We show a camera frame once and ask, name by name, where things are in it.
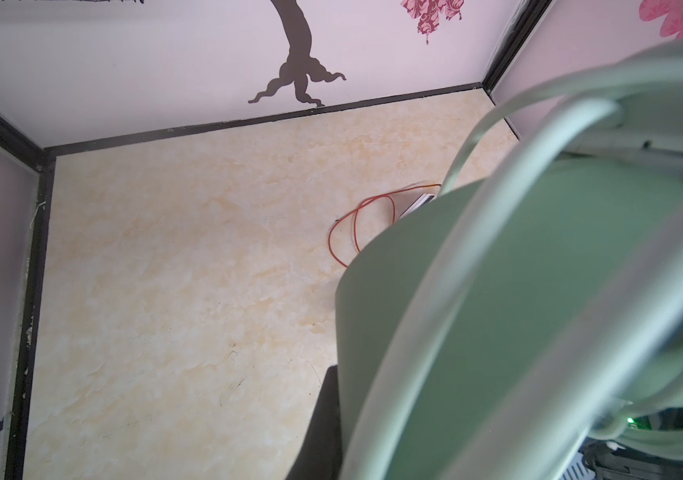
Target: green plastic seat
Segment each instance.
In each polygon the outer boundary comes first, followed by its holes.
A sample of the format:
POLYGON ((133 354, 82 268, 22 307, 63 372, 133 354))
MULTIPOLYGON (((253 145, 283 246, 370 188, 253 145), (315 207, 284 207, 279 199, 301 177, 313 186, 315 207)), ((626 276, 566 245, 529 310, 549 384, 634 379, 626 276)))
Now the green plastic seat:
MULTIPOLYGON (((368 244, 336 290, 343 443, 427 267, 480 186, 438 197, 368 244)), ((413 407, 387 478, 434 478, 654 228, 683 180, 609 159, 558 159, 491 247, 413 407)), ((683 327, 622 398, 683 369, 683 327)))

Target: marble pattern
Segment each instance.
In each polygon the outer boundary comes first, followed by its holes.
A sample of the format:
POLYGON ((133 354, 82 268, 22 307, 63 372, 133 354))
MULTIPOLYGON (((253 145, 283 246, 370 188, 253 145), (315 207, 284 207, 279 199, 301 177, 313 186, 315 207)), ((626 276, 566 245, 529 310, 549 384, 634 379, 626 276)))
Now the marble pattern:
MULTIPOLYGON (((283 478, 336 362, 328 229, 439 182, 491 107, 465 91, 59 158, 25 478, 283 478)), ((462 181, 515 142, 498 124, 462 181)))

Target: orange wire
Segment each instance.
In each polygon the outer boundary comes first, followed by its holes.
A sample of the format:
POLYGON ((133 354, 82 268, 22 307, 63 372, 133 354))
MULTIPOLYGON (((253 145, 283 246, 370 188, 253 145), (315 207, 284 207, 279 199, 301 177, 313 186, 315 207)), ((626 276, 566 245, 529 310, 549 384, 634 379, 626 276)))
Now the orange wire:
POLYGON ((395 220, 397 219, 397 212, 395 211, 395 205, 394 205, 394 200, 390 195, 394 194, 401 194, 403 192, 407 192, 410 190, 416 190, 418 188, 431 188, 431 187, 440 187, 441 184, 430 184, 430 185, 417 185, 416 187, 407 187, 407 188, 401 188, 399 190, 394 190, 391 192, 387 192, 385 194, 381 195, 374 195, 373 197, 366 197, 364 198, 356 208, 353 210, 350 210, 344 214, 340 219, 336 220, 336 223, 330 228, 330 231, 328 232, 328 251, 330 252, 330 255, 333 256, 336 259, 336 262, 344 266, 345 268, 348 267, 347 264, 342 262, 336 254, 334 254, 334 249, 330 246, 330 236, 334 233, 334 230, 336 230, 336 227, 341 223, 341 221, 345 218, 347 218, 350 215, 354 215, 353 220, 352 220, 352 236, 355 239, 355 248, 357 249, 357 252, 360 252, 360 246, 357 244, 357 214, 360 212, 360 210, 364 206, 368 206, 372 203, 374 203, 376 200, 380 198, 388 198, 390 202, 392 203, 392 223, 394 224, 395 220))

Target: tile floor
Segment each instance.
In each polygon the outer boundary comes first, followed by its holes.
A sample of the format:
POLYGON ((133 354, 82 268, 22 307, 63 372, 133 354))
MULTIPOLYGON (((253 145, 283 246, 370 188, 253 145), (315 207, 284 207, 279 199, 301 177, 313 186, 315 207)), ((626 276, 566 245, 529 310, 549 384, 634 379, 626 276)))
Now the tile floor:
MULTIPOLYGON (((439 182, 491 107, 465 91, 59 158, 25 478, 283 478, 336 362, 328 229, 439 182)), ((498 124, 463 181, 515 142, 498 124)))

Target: pink wall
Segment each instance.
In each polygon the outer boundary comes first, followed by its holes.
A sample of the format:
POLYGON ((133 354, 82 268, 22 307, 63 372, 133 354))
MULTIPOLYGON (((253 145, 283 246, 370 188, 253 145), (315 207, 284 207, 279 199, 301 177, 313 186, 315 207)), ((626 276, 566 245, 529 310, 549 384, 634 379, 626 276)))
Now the pink wall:
MULTIPOLYGON (((519 91, 562 74, 612 64, 667 42, 660 35, 664 15, 640 18, 640 0, 556 0, 493 90, 500 104, 519 91)), ((510 116, 524 135, 556 101, 532 105, 510 116)))

